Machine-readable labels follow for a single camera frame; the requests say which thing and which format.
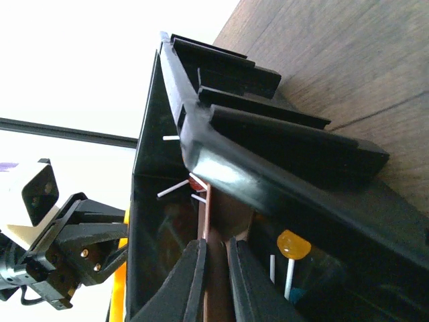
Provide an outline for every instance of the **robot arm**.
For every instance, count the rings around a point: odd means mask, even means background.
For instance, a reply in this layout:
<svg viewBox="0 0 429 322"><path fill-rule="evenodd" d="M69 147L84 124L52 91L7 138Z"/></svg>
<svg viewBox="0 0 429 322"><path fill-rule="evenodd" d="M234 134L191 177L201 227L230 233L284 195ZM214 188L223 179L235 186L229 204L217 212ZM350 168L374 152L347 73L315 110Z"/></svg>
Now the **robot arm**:
<svg viewBox="0 0 429 322"><path fill-rule="evenodd" d="M118 249L119 239L127 237L125 212L84 193L59 209L50 162L36 163L9 166L1 181L0 299L7 301L21 288L23 305L47 301L69 309L81 284L104 282L126 261L127 246ZM26 300L27 287L40 299Z"/></svg>

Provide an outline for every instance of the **lollipop stick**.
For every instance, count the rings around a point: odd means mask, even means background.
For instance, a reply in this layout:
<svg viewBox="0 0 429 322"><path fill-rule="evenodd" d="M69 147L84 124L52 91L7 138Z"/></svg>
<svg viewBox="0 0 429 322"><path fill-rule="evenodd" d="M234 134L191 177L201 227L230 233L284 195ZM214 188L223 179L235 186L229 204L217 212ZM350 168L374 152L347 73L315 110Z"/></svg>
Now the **lollipop stick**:
<svg viewBox="0 0 429 322"><path fill-rule="evenodd" d="M180 140L179 136L163 136L162 139L164 141Z"/></svg>
<svg viewBox="0 0 429 322"><path fill-rule="evenodd" d="M289 258L288 273L286 274L286 283L284 286L284 297L289 300L290 290L292 288L292 277L294 275L295 260Z"/></svg>
<svg viewBox="0 0 429 322"><path fill-rule="evenodd" d="M275 255L269 256L269 279L274 283L274 280L275 280Z"/></svg>

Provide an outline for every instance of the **purple object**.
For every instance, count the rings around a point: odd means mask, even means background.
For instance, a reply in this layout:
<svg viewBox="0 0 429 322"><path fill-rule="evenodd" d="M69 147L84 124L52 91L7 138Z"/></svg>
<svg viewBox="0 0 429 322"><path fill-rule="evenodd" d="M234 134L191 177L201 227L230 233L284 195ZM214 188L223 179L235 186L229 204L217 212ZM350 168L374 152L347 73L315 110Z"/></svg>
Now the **purple object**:
<svg viewBox="0 0 429 322"><path fill-rule="evenodd" d="M11 162L0 162L0 172L9 172L11 169L15 168L18 163Z"/></svg>

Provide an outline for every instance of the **lollipop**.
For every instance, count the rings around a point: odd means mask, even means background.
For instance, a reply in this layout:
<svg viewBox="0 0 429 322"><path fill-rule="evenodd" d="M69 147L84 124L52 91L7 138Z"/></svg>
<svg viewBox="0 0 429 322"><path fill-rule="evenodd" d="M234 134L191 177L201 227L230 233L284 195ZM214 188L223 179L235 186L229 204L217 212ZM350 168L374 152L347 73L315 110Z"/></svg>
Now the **lollipop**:
<svg viewBox="0 0 429 322"><path fill-rule="evenodd" d="M311 250L311 244L290 230L285 230L277 238L277 247L283 256L289 259L288 273L286 274L286 284L284 287L284 297L286 300L289 300L295 260L301 260L306 257Z"/></svg>

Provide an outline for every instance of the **black metal bar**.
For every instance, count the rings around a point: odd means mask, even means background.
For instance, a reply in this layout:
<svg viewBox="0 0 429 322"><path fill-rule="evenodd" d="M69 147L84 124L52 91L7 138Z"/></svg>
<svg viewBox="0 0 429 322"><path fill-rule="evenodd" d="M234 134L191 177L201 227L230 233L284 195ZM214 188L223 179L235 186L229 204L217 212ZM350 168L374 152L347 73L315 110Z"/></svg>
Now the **black metal bar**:
<svg viewBox="0 0 429 322"><path fill-rule="evenodd" d="M132 149L136 149L138 141L137 138L128 138L125 136L114 136L105 133L82 131L80 129L70 129L67 127L18 121L16 119L4 119L2 117L0 117L0 130L96 144L106 144L108 146L120 146L122 148Z"/></svg>

